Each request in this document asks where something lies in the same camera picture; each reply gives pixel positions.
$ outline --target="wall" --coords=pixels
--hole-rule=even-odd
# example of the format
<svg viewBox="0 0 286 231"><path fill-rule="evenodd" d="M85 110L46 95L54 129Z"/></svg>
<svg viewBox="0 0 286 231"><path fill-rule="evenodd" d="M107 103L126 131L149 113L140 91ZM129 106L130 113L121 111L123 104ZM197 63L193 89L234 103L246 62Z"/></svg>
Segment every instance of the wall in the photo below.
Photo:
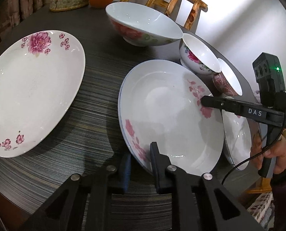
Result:
<svg viewBox="0 0 286 231"><path fill-rule="evenodd" d="M147 0L131 0L144 4ZM200 12L191 31L221 52L258 89L252 62L267 52L278 56L286 85L286 10L278 0L203 0L207 12ZM183 0L176 22L184 25L192 4Z"/></svg>

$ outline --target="silver bolt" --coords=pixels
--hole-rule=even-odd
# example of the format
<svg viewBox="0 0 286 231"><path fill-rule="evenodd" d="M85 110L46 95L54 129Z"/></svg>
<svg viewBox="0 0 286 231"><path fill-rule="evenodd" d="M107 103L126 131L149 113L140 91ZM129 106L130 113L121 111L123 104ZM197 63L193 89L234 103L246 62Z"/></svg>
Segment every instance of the silver bolt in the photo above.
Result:
<svg viewBox="0 0 286 231"><path fill-rule="evenodd" d="M80 175L79 174L73 174L71 177L70 177L71 180L79 180L80 179Z"/></svg>
<svg viewBox="0 0 286 231"><path fill-rule="evenodd" d="M107 166L107 170L110 172L113 172L116 170L116 167L114 165L109 165L109 166Z"/></svg>
<svg viewBox="0 0 286 231"><path fill-rule="evenodd" d="M213 178L212 174L210 174L210 173L203 174L203 177L205 180L211 180Z"/></svg>
<svg viewBox="0 0 286 231"><path fill-rule="evenodd" d="M174 165L169 165L169 166L167 167L167 169L168 169L169 171L174 172L177 168L176 168L176 166L174 166Z"/></svg>

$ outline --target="dark wood grain table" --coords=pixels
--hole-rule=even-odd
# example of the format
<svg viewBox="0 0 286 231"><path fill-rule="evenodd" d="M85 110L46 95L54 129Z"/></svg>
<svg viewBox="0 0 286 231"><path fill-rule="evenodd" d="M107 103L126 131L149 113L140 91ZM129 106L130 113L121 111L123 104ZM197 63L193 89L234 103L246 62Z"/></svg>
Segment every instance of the dark wood grain table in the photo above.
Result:
<svg viewBox="0 0 286 231"><path fill-rule="evenodd" d="M33 213L71 174L94 173L114 153L127 149L119 127L117 98L124 77L134 66L151 59L179 63L179 41L159 47L132 46L113 30L104 9L89 7L58 13L43 7L0 43L0 55L26 35L54 29L79 39L86 68L75 100L54 130L26 154L0 158L0 193L28 213ZM232 67L243 89L239 99L254 102L245 78L217 50L207 46ZM214 95L219 95L210 76L200 78ZM254 123L250 128L252 133L257 131ZM132 167L128 193L113 197L115 230L169 229L170 195L157 195L153 177L134 159ZM230 168L221 155L212 174L221 180ZM258 178L256 169L249 164L244 171L234 171L225 186L237 197Z"/></svg>

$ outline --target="hand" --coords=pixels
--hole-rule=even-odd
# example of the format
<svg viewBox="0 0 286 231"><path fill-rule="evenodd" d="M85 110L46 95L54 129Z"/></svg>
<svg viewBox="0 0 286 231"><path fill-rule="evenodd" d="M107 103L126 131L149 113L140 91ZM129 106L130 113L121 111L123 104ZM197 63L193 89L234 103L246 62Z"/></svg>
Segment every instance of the hand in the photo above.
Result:
<svg viewBox="0 0 286 231"><path fill-rule="evenodd" d="M250 156L256 155L262 151L262 140L258 133L255 134L253 139L253 145L251 147ZM277 141L269 150L264 154L252 159L252 163L257 169L261 169L263 157L277 158L276 165L273 173L280 174L286 169L286 139L281 136L281 140Z"/></svg>

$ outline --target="cable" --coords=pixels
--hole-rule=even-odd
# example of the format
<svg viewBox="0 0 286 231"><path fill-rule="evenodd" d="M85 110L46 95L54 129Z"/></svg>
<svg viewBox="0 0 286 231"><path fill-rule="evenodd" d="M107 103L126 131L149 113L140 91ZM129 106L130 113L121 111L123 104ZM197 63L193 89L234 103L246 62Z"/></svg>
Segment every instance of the cable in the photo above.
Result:
<svg viewBox="0 0 286 231"><path fill-rule="evenodd" d="M282 135L282 132L284 130L284 124L283 124L283 127L282 127L282 130L280 131L278 137L273 140L273 142L269 145L269 146L265 146L262 148L262 151L257 153L256 155L253 155L247 159L245 159L244 161L242 161L241 163L238 163L235 167L233 167L230 171L228 171L228 173L224 176L221 184L223 185L224 184L224 181L226 180L226 178L230 175L230 173L232 173L236 168L238 168L240 165L243 165L244 163L246 163L247 161L250 161L258 156L260 156L261 154L265 153L268 149L270 149L275 143L276 141L280 138L280 136Z"/></svg>

